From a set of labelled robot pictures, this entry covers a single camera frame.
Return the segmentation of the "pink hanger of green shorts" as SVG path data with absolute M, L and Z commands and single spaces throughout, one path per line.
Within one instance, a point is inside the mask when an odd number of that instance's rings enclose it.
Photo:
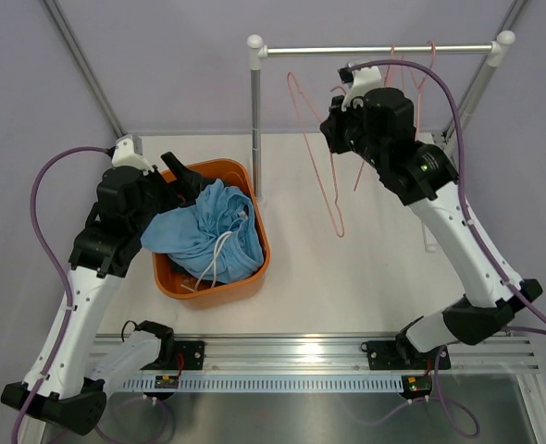
M 428 44 L 431 47 L 431 58 L 428 64 L 428 69 L 433 69 L 435 61 L 436 61 L 437 45 L 434 40 L 429 40 Z M 418 136 L 421 130 L 422 101 L 423 101 L 425 85 L 428 80 L 428 74 L 424 73 L 423 77 L 420 80 L 418 80 L 416 78 L 416 75 L 414 74 L 414 70 L 411 68 L 410 77 L 414 86 L 416 87 L 416 136 Z

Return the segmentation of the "light blue shorts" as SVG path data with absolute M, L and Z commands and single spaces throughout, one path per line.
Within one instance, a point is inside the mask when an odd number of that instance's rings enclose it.
M 194 204 L 154 217 L 141 237 L 144 249 L 162 253 L 195 278 L 215 287 L 249 278 L 265 262 L 252 200 L 216 179 Z

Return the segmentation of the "pink hanger of navy shorts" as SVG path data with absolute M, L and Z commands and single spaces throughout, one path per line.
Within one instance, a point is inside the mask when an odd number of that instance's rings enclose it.
M 386 68 L 384 77 L 383 77 L 383 87 L 384 88 L 394 87 L 395 77 L 396 77 L 396 71 L 392 68 L 391 65 L 388 65 L 388 67 Z M 404 74 L 403 74 L 403 68 L 400 68 L 400 79 L 401 79 L 401 83 L 402 83 L 400 90 L 404 93 L 405 92 L 405 79 L 404 79 Z M 361 179 L 362 174 L 363 174 L 365 163 L 366 163 L 365 161 L 363 161 L 361 163 L 361 166 L 359 168 L 359 171 L 358 171 L 355 183 L 354 183 L 353 191 L 356 191 L 356 189 L 357 189 L 357 187 L 359 185 L 360 179 Z M 389 171 L 389 165 L 386 165 L 385 168 L 382 171 L 378 170 L 378 176 L 380 177 L 380 182 L 386 188 L 389 188 L 390 186 L 392 186 L 394 183 L 396 183 L 398 181 L 397 171 L 396 170 Z

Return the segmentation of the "pink hanger of blue shorts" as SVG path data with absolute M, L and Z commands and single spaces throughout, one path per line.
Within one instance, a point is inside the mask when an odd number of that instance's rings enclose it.
M 310 97 L 304 91 L 300 81 L 298 81 L 295 74 L 291 71 L 288 72 L 286 75 L 286 84 L 288 87 L 288 92 L 291 97 L 292 107 L 296 115 L 298 126 L 302 134 L 304 146 L 307 150 L 308 157 L 310 159 L 312 168 L 314 170 L 314 174 L 316 176 L 316 182 L 320 190 L 324 205 L 326 207 L 326 210 L 330 219 L 330 223 L 332 225 L 335 235 L 339 239 L 342 239 L 345 236 L 345 225 L 344 225 L 344 218 L 343 218 L 343 214 L 341 210 L 339 183 L 338 183 L 334 157 L 333 157 L 333 154 L 328 153 L 328 164 L 329 164 L 329 173 L 330 173 L 329 177 L 331 179 L 331 185 L 332 185 L 332 196 L 329 196 L 329 193 L 325 186 L 325 180 L 324 180 L 323 174 L 321 173 L 319 164 L 316 160 L 315 150 L 313 149 L 313 144 L 311 143 L 311 139 L 309 136 L 310 132 L 307 130 L 305 113 L 303 109 L 301 108 L 300 103 L 303 102 L 306 105 L 310 114 L 316 120 L 317 123 L 322 122 L 322 116 L 320 112 L 318 111 L 318 109 L 316 108 L 316 106 L 311 101 Z

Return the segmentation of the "dark navy shorts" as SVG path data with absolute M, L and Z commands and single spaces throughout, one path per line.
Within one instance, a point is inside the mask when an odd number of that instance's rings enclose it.
M 182 265 L 177 264 L 174 261 L 168 261 L 169 275 L 171 280 L 189 280 L 195 279 L 195 276 L 186 270 Z

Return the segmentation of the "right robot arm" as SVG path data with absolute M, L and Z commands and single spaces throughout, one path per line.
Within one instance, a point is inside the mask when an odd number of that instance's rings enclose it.
M 459 193 L 461 177 L 442 149 L 419 141 L 414 105 L 395 88 L 332 98 L 320 130 L 333 154 L 358 154 L 428 228 L 460 279 L 464 294 L 421 316 L 395 338 L 392 353 L 416 367 L 447 343 L 476 345 L 504 329 L 542 294 L 503 259 Z

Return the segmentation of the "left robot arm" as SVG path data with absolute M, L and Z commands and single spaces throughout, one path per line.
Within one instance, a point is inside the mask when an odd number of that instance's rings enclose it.
M 113 165 L 96 188 L 96 200 L 73 243 L 69 266 L 57 265 L 64 297 L 29 373 L 4 387 L 1 402 L 31 418 L 85 436 L 95 429 L 111 395 L 143 369 L 184 367 L 170 327 L 142 321 L 96 367 L 87 359 L 105 310 L 141 250 L 152 220 L 191 204 L 209 179 L 163 154 L 174 179 L 156 166 Z

